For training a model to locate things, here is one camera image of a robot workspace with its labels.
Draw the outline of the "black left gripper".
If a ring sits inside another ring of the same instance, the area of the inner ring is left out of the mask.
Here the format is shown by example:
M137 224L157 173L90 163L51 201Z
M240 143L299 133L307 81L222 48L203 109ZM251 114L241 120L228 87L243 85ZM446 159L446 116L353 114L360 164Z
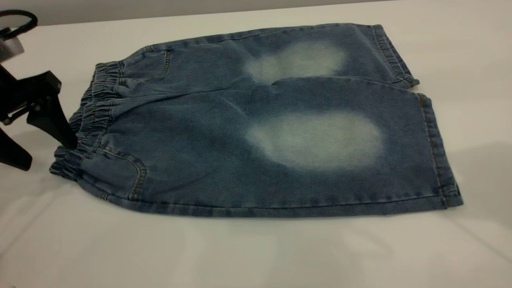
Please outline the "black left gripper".
M68 149L78 145L76 133L67 121L58 95L62 82L51 72L16 79L0 66L0 120L10 125L28 113L27 123L52 136ZM0 162L29 171L32 156L0 129Z

